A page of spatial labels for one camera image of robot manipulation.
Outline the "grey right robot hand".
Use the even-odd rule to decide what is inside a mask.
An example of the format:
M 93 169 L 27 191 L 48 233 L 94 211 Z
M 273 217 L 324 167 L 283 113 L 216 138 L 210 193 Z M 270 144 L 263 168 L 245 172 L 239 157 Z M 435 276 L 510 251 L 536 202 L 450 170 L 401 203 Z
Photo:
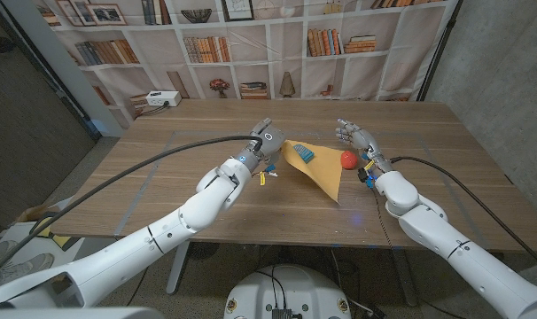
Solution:
M 341 142 L 362 151 L 369 160 L 375 163 L 382 174 L 393 170 L 391 163 L 384 157 L 371 133 L 344 119 L 338 119 L 338 124 L 339 127 L 335 129 L 335 132 Z

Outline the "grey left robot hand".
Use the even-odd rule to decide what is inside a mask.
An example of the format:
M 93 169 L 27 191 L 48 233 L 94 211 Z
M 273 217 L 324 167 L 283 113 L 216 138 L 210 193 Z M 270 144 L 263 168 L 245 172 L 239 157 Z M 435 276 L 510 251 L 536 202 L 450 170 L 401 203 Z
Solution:
M 250 172 L 262 163 L 268 166 L 276 164 L 285 141 L 284 132 L 276 128 L 270 118 L 266 118 L 253 127 L 250 135 L 257 136 L 261 141 L 252 140 L 235 156 L 235 159 L 245 164 Z

